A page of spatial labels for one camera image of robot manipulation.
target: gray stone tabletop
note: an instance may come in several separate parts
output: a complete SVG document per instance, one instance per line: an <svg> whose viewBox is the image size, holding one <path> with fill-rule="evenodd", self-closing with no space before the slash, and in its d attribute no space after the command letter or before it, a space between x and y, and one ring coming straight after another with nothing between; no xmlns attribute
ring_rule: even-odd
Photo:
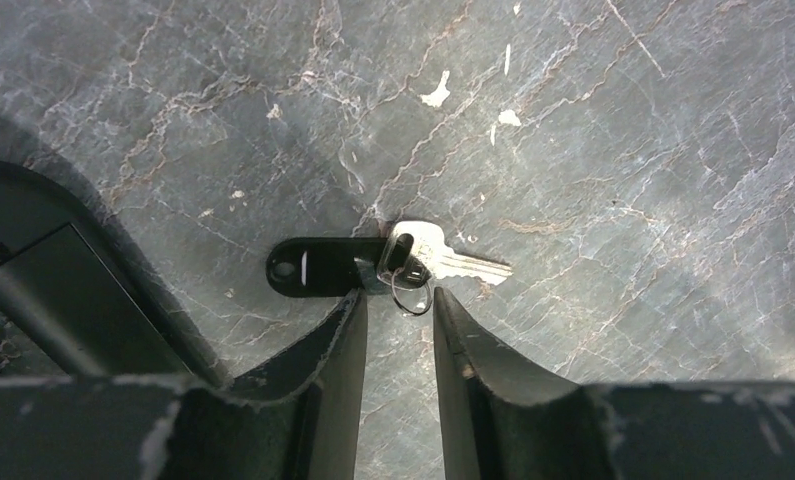
<svg viewBox="0 0 795 480"><path fill-rule="evenodd" d="M412 218L515 266L440 283L572 380L795 379L795 2L0 1L0 159L226 378L335 304L274 244ZM357 477L442 478L431 317L370 311Z"/></svg>

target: silver key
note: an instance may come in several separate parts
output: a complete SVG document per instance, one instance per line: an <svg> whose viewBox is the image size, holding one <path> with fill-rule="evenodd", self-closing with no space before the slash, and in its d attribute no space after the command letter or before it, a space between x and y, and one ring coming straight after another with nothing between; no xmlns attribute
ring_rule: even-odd
<svg viewBox="0 0 795 480"><path fill-rule="evenodd" d="M484 282L499 285L512 275L512 267L508 265L457 254L444 243L444 230L438 225L407 221L394 225L388 235L388 243L377 269L379 278L384 282L390 281L388 259L402 235L411 235L414 239L410 258L420 261L435 278L478 277Z"/></svg>

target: metal ring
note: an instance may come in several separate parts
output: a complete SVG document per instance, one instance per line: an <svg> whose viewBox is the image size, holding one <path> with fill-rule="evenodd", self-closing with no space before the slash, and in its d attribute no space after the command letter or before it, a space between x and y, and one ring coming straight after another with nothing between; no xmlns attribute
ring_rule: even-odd
<svg viewBox="0 0 795 480"><path fill-rule="evenodd" d="M409 307L400 303L400 299L397 298L397 287L394 286L394 279L397 277L397 275L400 275L401 273L403 273L402 267L398 268L397 270L394 270L394 273L391 274L391 298L394 300L394 303L396 303L397 306L400 307L400 310L403 310L409 315L420 317L424 313L428 312L429 308L432 306L432 289L429 287L429 281L424 283L424 288L426 288L426 302L424 303L426 305L424 306L423 310L421 311L410 310Z"/></svg>

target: key hole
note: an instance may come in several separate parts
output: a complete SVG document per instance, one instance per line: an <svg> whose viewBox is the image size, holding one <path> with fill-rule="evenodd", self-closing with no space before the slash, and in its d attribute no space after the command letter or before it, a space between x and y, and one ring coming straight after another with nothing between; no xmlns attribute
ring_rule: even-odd
<svg viewBox="0 0 795 480"><path fill-rule="evenodd" d="M406 260L409 259L409 252L412 251L412 245L415 244L415 237L404 233L397 237L397 243L394 245L394 251L391 253L391 258L388 259L388 271L393 272L398 268L406 265Z"/></svg>
<svg viewBox="0 0 795 480"><path fill-rule="evenodd" d="M270 270L270 274L277 282L287 283L294 278L297 267L291 262L279 262Z"/></svg>

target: stone floor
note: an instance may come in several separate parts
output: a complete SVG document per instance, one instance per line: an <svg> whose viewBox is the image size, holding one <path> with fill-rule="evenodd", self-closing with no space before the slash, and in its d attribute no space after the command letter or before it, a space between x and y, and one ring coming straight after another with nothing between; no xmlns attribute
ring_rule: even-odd
<svg viewBox="0 0 795 480"><path fill-rule="evenodd" d="M795 379L795 2L516 1L0 1L0 159L227 378L335 303L272 245L420 218L515 266L440 283L575 381ZM357 478L442 478L431 318L370 309Z"/></svg>

